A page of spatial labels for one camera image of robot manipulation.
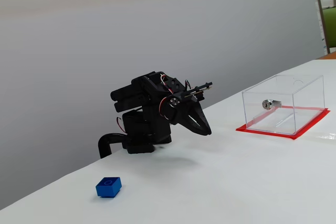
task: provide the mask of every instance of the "robotic arm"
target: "robotic arm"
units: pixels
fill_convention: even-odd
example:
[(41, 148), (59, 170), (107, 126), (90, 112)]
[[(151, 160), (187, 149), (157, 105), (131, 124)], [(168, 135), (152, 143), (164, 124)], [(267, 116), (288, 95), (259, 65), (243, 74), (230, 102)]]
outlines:
[(188, 90), (187, 80), (182, 85), (163, 72), (151, 72), (113, 91), (111, 98), (116, 101), (117, 112), (138, 109), (122, 116), (126, 135), (111, 133), (99, 140), (100, 157), (111, 154), (109, 145), (112, 143), (122, 143), (130, 154), (153, 152), (154, 144), (171, 142), (170, 124), (179, 123), (196, 134), (210, 135), (211, 129), (199, 102), (204, 100), (203, 92), (211, 85), (212, 82), (205, 83)]

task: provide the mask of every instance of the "white table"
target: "white table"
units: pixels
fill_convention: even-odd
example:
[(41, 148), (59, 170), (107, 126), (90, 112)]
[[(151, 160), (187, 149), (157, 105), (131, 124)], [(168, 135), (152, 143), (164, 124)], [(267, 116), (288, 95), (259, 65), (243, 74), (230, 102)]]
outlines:
[[(164, 148), (118, 151), (3, 209), (0, 223), (336, 223), (336, 60), (285, 73), (324, 75), (331, 112), (302, 137), (235, 131), (238, 93), (205, 110), (211, 136), (173, 126)], [(116, 198), (97, 197), (95, 185), (115, 176)]]

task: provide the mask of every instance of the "red mat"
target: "red mat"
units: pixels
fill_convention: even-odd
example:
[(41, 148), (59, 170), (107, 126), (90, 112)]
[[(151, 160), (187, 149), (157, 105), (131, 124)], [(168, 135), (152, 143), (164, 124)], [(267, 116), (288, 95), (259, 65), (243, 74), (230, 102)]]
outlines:
[[(330, 110), (328, 108), (325, 108), (318, 116), (316, 116), (313, 120), (311, 120), (305, 127), (300, 129), (295, 135), (286, 135), (286, 134), (279, 134), (279, 133), (272, 133), (272, 132), (264, 132), (264, 131), (255, 131), (255, 130), (248, 130), (246, 129), (246, 124), (243, 126), (237, 128), (237, 131), (243, 131), (243, 132), (249, 132), (249, 133), (255, 133), (255, 134), (261, 134), (261, 135), (270, 135), (270, 136), (282, 136), (287, 137), (291, 139), (297, 139), (300, 137), (304, 132), (312, 128), (315, 124), (317, 124), (322, 118), (324, 118)], [(266, 116), (268, 116), (268, 113), (265, 113), (264, 115), (260, 116), (260, 120), (264, 119)]]

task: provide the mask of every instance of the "blue block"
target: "blue block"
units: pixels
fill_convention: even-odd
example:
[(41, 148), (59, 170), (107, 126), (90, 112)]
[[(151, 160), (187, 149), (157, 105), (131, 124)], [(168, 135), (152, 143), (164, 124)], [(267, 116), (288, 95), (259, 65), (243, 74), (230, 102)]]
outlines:
[(114, 198), (121, 188), (121, 180), (117, 178), (103, 178), (96, 185), (97, 195), (103, 198)]

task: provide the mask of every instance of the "white wall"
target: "white wall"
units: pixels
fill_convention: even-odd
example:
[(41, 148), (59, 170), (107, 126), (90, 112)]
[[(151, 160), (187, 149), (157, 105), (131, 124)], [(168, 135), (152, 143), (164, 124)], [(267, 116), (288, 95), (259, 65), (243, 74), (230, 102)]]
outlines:
[(323, 56), (314, 0), (6, 1), (0, 208), (97, 160), (119, 132), (110, 92), (134, 77), (212, 81), (209, 106)]

